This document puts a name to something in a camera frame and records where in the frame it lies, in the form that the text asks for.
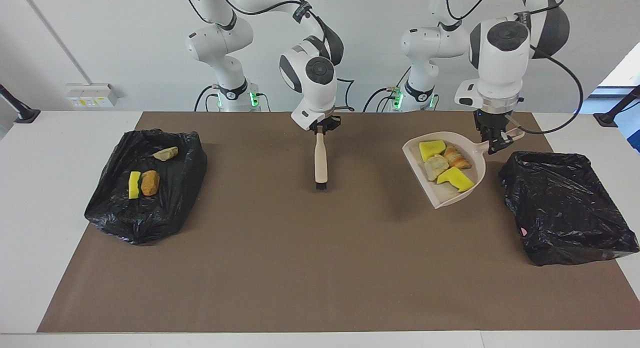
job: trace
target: white wall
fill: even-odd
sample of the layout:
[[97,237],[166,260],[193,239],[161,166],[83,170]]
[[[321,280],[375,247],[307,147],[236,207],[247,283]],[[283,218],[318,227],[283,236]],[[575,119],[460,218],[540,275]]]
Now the white wall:
[[18,117],[4,99],[0,99],[0,139],[2,139],[13,126],[13,121]]
[[[185,37],[204,24],[186,0],[33,1],[87,75],[96,83],[114,84],[123,95],[118,109],[187,111],[203,86],[215,82],[210,68],[185,50]],[[429,0],[309,1],[345,42],[337,71],[357,79],[352,105],[361,106],[374,90],[395,84],[406,70],[409,60],[400,50],[404,31],[437,24],[428,12]],[[465,9],[475,1],[468,0]],[[587,93],[640,41],[639,5],[640,0],[567,0],[563,6],[572,31],[557,58],[576,72]],[[521,0],[486,0],[465,24],[472,29],[479,20],[520,10]],[[275,110],[290,111],[300,97],[282,81],[279,56],[307,34],[283,13],[247,20],[254,43],[234,56]],[[25,0],[0,0],[0,36],[0,81],[32,107],[68,109],[64,84],[82,77]],[[459,109],[451,102],[455,90],[475,77],[465,57],[441,59],[439,108]],[[578,96],[569,76],[541,60],[530,64],[523,93],[527,101],[521,109],[538,112],[573,111]]]

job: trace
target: dustpan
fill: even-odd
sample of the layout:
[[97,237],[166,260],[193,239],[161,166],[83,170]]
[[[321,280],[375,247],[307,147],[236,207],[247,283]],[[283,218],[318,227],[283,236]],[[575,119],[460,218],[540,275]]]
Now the dustpan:
[[[512,137],[514,141],[525,136],[525,133],[516,128],[507,132],[507,135]],[[436,184],[435,182],[427,179],[427,172],[425,170],[425,162],[423,162],[422,154],[420,154],[420,143],[427,141],[444,141],[446,146],[454,146],[457,150],[466,158],[473,166],[469,169],[464,169],[462,172],[474,182],[473,188],[459,193],[458,189],[445,182],[444,184]],[[419,136],[418,138],[411,139],[402,147],[402,151],[406,156],[409,165],[415,174],[415,177],[420,182],[422,189],[429,198],[431,204],[435,209],[440,209],[460,202],[473,193],[476,187],[483,181],[485,174],[487,174],[487,161],[485,160],[485,154],[489,152],[489,142],[473,143],[473,141],[466,138],[461,134],[453,133],[450,131],[441,131],[438,133],[426,134]]]

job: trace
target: black garbage bag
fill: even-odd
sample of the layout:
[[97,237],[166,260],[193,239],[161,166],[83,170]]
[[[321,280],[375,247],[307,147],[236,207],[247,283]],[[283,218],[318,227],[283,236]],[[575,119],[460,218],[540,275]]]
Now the black garbage bag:
[[538,266],[638,252],[636,235],[585,156],[515,152],[500,177],[526,254]]
[[[169,161],[153,154],[178,147]],[[160,188],[152,197],[129,199],[131,171],[157,171]],[[102,171],[84,212],[99,230],[138,245],[176,234],[196,202],[207,171],[207,155],[198,133],[130,131],[122,136]]]

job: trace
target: table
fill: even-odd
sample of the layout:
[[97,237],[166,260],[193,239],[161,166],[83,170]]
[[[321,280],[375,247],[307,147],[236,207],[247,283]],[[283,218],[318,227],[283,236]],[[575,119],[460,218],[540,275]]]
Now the table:
[[[611,340],[627,346],[640,344],[637,331],[35,335],[86,228],[82,212],[98,180],[96,172],[102,170],[122,133],[132,130],[139,118],[140,113],[134,112],[44,112],[34,124],[14,127],[0,142],[0,257],[6,262],[0,272],[10,277],[0,282],[0,332],[7,333],[0,336],[0,346],[100,346],[100,342],[125,347],[187,343],[208,347],[596,347]],[[549,129],[567,115],[536,114],[535,118],[542,129]],[[638,172],[640,156],[620,132],[603,129],[584,115],[547,138],[556,152],[587,155],[631,229],[640,231],[633,187],[624,179]],[[75,166],[80,161],[87,163]],[[56,198],[61,191],[67,193],[64,201]],[[28,231],[46,227],[43,222],[51,229]],[[638,294],[640,256],[620,259],[619,264]]]

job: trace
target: wooden brush handle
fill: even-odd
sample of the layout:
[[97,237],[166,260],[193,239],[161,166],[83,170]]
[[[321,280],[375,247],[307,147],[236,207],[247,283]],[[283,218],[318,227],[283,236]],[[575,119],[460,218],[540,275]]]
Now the wooden brush handle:
[[329,182],[328,170],[325,134],[318,133],[315,135],[315,182],[318,184],[325,184]]

